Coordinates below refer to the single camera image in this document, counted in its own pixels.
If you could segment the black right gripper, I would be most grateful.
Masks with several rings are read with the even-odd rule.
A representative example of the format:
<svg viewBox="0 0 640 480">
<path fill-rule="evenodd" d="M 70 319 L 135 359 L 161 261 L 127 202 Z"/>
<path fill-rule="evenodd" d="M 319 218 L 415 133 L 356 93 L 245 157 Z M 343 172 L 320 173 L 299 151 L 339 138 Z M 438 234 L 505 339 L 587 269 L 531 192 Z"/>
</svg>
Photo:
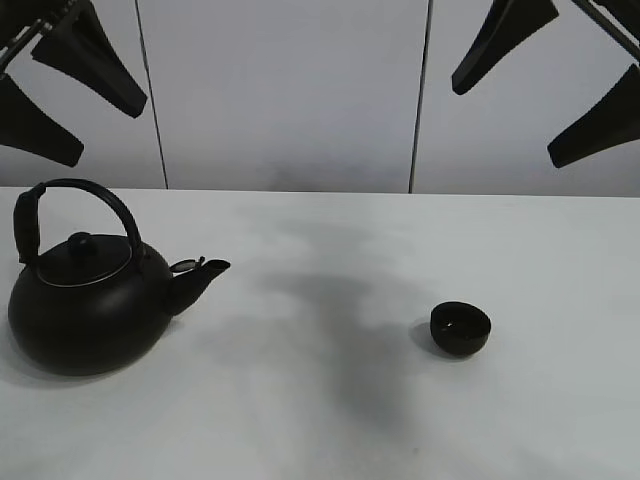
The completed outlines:
<svg viewBox="0 0 640 480">
<path fill-rule="evenodd" d="M 585 15 L 639 62 L 639 0 L 573 0 Z M 469 92 L 507 54 L 552 22 L 552 1 L 495 0 L 466 55 L 451 75 L 457 95 Z M 639 139 L 639 67 L 632 64 L 584 115 L 547 146 L 560 169 Z"/>
</svg>

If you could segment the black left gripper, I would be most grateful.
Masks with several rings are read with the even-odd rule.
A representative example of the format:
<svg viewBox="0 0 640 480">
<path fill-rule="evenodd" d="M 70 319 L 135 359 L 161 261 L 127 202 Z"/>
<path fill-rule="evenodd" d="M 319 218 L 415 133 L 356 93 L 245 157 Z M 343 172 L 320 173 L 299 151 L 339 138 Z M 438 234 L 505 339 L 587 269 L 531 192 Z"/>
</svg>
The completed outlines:
<svg viewBox="0 0 640 480">
<path fill-rule="evenodd" d="M 114 50 L 92 4 L 1 0 L 1 67 L 43 32 L 31 52 L 34 60 L 77 80 L 132 118 L 143 113 L 147 95 Z M 1 75 L 1 144 L 68 167 L 77 165 L 84 150 L 8 74 Z"/>
</svg>

